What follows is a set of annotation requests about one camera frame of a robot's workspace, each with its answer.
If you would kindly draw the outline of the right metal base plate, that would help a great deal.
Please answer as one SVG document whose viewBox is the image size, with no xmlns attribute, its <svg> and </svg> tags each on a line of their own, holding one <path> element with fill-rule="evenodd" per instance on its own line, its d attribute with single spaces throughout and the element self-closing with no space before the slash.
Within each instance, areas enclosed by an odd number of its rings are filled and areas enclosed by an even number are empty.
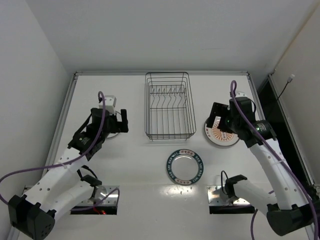
<svg viewBox="0 0 320 240">
<path fill-rule="evenodd" d="M 221 197 L 224 193 L 220 185 L 207 185 L 207 198 L 210 207 L 249 207 L 250 203 L 242 198 L 229 200 Z"/>
</svg>

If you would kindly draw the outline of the green rimmed glass plate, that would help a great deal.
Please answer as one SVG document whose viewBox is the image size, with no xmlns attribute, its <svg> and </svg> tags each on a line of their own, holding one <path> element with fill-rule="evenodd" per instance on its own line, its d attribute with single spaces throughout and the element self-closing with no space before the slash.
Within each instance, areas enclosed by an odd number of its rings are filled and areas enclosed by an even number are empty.
<svg viewBox="0 0 320 240">
<path fill-rule="evenodd" d="M 204 163 L 196 152 L 190 149 L 178 149 L 167 158 L 166 173 L 173 183 L 190 186 L 201 179 Z"/>
</svg>

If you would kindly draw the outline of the orange sunburst white plate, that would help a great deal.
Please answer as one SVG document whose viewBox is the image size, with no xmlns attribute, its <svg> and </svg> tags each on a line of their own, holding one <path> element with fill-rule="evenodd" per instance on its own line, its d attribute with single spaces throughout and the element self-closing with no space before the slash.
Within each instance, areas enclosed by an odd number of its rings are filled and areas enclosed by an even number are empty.
<svg viewBox="0 0 320 240">
<path fill-rule="evenodd" d="M 207 124 L 204 123 L 204 133 L 212 143 L 221 147 L 231 147 L 238 143 L 240 139 L 234 133 L 223 132 L 218 129 L 220 119 L 220 117 L 216 117 L 211 128 L 207 127 Z"/>
</svg>

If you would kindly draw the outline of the white plate teal rim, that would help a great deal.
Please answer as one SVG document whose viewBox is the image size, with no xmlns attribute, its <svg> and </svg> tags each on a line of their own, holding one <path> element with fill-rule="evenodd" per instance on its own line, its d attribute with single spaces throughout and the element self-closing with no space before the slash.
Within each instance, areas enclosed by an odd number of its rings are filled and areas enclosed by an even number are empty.
<svg viewBox="0 0 320 240">
<path fill-rule="evenodd" d="M 118 136 L 120 133 L 119 132 L 117 132 L 117 133 L 110 133 L 107 137 L 106 137 L 106 139 L 113 139 L 113 138 L 115 138 L 116 136 Z"/>
</svg>

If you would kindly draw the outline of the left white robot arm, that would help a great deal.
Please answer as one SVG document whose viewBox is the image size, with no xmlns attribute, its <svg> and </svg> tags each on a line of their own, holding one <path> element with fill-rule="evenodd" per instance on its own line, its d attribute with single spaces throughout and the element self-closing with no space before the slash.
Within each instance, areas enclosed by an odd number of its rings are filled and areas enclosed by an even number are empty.
<svg viewBox="0 0 320 240">
<path fill-rule="evenodd" d="M 127 111 L 117 115 L 92 108 L 83 125 L 74 133 L 56 165 L 22 196 L 8 201 L 11 225 L 33 240 L 43 240 L 55 223 L 67 212 L 88 211 L 102 204 L 119 188 L 103 194 L 102 182 L 94 176 L 82 175 L 80 169 L 101 148 L 109 134 L 127 133 Z"/>
</svg>

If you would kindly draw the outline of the metal base plate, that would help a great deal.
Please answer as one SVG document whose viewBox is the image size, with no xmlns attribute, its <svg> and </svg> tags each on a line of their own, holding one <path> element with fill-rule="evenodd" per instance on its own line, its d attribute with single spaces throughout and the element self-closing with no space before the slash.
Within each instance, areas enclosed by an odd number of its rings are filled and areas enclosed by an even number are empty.
<svg viewBox="0 0 320 240">
<path fill-rule="evenodd" d="M 242 198 L 229 200 L 221 197 L 224 193 L 220 185 L 207 185 L 207 198 L 210 207 L 249 207 L 250 203 Z"/>
<path fill-rule="evenodd" d="M 82 200 L 77 208 L 87 208 L 99 203 L 98 207 L 116 207 L 119 201 L 118 185 L 101 185 L 97 187 L 93 195 L 86 200 Z"/>
</svg>

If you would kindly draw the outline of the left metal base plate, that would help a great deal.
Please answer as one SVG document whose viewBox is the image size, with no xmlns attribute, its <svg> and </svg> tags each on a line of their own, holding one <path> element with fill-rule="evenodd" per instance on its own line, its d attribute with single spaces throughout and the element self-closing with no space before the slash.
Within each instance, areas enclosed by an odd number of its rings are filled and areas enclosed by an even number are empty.
<svg viewBox="0 0 320 240">
<path fill-rule="evenodd" d="M 86 200 L 82 200 L 77 208 L 87 208 L 99 203 L 98 207 L 116 207 L 119 201 L 118 185 L 101 185 L 97 187 L 93 195 Z"/>
</svg>

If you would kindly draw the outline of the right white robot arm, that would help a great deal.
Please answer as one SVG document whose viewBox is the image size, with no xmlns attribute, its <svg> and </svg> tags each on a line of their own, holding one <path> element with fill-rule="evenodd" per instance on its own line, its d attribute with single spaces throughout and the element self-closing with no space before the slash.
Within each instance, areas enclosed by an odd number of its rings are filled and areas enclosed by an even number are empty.
<svg viewBox="0 0 320 240">
<path fill-rule="evenodd" d="M 233 96 L 228 104 L 214 102 L 207 128 L 236 135 L 256 157 L 267 176 L 273 193 L 269 194 L 251 183 L 244 175 L 228 177 L 220 174 L 219 197 L 223 203 L 230 204 L 244 199 L 263 213 L 272 230 L 279 236 L 309 225 L 317 227 L 320 222 L 320 202 L 313 200 L 289 168 L 281 150 L 276 134 L 266 120 L 256 120 L 252 102 L 245 96 Z M 202 155 L 189 149 L 175 150 L 171 154 L 156 150 L 143 150 L 126 144 L 120 149 L 125 154 L 128 168 L 134 178 L 148 180 L 154 177 L 160 164 L 169 179 L 182 186 L 197 183 L 208 167 Z"/>
</svg>

